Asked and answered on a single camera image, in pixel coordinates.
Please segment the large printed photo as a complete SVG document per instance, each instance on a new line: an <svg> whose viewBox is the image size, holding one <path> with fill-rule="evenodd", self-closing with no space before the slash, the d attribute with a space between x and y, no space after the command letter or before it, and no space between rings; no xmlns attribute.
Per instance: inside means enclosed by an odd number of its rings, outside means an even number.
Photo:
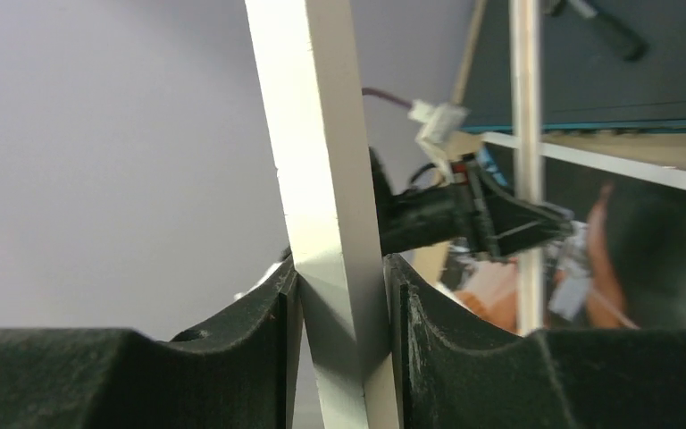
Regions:
<svg viewBox="0 0 686 429"><path fill-rule="evenodd" d="M544 250L547 325L686 329L686 171L542 154L545 198L572 226Z"/></svg>

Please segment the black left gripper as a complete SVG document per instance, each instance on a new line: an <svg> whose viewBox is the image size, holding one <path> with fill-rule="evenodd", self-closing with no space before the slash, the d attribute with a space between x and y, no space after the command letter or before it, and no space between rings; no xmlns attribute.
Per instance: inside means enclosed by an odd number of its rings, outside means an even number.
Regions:
<svg viewBox="0 0 686 429"><path fill-rule="evenodd" d="M455 182L400 194L391 192L373 149L370 159L384 255L464 238L472 254L503 261L573 232L564 214L517 198L473 154L451 164Z"/></svg>

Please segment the white wooden picture frame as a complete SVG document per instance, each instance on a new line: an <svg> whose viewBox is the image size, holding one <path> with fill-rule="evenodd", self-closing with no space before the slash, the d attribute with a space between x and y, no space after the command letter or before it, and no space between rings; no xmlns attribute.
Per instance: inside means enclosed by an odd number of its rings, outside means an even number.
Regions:
<svg viewBox="0 0 686 429"><path fill-rule="evenodd" d="M246 8L324 425L396 428L350 4L249 1Z"/></svg>

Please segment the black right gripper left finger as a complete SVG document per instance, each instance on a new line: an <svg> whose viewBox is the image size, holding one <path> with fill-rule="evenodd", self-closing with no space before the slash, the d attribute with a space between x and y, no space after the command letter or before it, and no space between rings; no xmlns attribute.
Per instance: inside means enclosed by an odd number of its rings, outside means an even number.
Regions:
<svg viewBox="0 0 686 429"><path fill-rule="evenodd" d="M290 259L170 341L0 329L0 428L289 428L301 332Z"/></svg>

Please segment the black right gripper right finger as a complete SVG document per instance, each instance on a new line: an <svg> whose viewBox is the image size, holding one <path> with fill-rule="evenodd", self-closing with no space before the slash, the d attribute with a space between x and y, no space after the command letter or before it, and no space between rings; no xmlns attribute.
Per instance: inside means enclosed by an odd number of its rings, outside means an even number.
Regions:
<svg viewBox="0 0 686 429"><path fill-rule="evenodd" d="M402 257L383 266L404 428L686 428L686 331L518 337L431 287Z"/></svg>

